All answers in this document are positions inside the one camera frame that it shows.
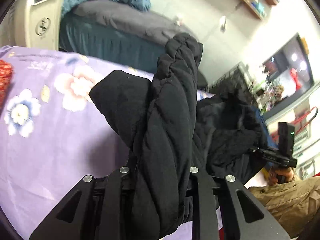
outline black jacket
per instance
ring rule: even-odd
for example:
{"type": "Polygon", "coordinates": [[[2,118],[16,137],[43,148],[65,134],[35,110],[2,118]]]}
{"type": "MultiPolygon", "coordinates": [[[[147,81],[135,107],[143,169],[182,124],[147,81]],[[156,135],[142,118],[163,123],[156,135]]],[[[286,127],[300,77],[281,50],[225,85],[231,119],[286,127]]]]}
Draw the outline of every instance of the black jacket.
{"type": "Polygon", "coordinates": [[[249,106],[236,95],[197,103],[202,50],[188,34],[178,34],[166,44],[152,82],[113,71],[90,92],[139,160],[132,239],[160,239],[192,219],[192,203],[185,197],[191,164],[215,176],[234,174],[243,183],[264,164],[246,153],[264,142],[249,106]]]}

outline floral bedsheet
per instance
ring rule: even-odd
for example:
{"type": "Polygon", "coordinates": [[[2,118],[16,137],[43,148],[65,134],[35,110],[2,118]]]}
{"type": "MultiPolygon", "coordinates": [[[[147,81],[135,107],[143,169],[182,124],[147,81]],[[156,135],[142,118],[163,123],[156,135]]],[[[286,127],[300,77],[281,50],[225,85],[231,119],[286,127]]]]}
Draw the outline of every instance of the floral bedsheet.
{"type": "MultiPolygon", "coordinates": [[[[14,67],[0,116],[0,206],[28,239],[84,175],[103,177],[126,163],[129,149],[92,103],[91,88],[113,70],[153,74],[22,47],[0,48],[0,58],[14,67]]],[[[198,100],[208,96],[198,91],[198,100]]]]}

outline khaki jacket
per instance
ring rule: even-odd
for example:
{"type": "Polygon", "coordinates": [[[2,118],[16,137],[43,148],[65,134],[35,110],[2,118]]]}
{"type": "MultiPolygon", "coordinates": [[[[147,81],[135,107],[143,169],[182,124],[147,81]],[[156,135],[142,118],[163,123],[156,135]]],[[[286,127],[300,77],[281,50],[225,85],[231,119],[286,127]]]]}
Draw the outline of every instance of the khaki jacket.
{"type": "Polygon", "coordinates": [[[291,238],[299,236],[320,207],[320,177],[249,190],[291,238]]]}

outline red pillow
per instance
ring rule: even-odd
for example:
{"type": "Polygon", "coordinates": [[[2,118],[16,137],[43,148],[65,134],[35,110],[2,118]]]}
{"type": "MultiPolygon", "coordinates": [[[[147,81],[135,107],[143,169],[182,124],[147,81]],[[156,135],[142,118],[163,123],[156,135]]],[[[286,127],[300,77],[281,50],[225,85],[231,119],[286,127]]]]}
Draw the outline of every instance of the red pillow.
{"type": "Polygon", "coordinates": [[[3,106],[6,93],[8,91],[10,81],[12,78],[13,68],[12,66],[0,59],[0,109],[3,106]]]}

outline metal bolt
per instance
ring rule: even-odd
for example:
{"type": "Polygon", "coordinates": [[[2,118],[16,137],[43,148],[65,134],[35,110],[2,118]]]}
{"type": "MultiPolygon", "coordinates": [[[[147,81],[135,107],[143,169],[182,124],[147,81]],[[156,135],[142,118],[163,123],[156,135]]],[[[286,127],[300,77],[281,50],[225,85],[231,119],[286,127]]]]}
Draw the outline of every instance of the metal bolt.
{"type": "Polygon", "coordinates": [[[197,167],[190,167],[190,172],[191,173],[197,173],[199,169],[197,167]]]}
{"type": "Polygon", "coordinates": [[[120,168],[121,173],[127,173],[128,171],[129,171],[129,168],[126,166],[120,168]]]}
{"type": "Polygon", "coordinates": [[[84,182],[90,182],[92,179],[93,179],[93,178],[92,178],[91,175],[86,175],[86,176],[83,177],[83,181],[84,181],[84,182]]]}
{"type": "Polygon", "coordinates": [[[226,180],[229,181],[229,182],[234,182],[236,180],[236,178],[232,175],[227,175],[226,176],[226,180]]]}

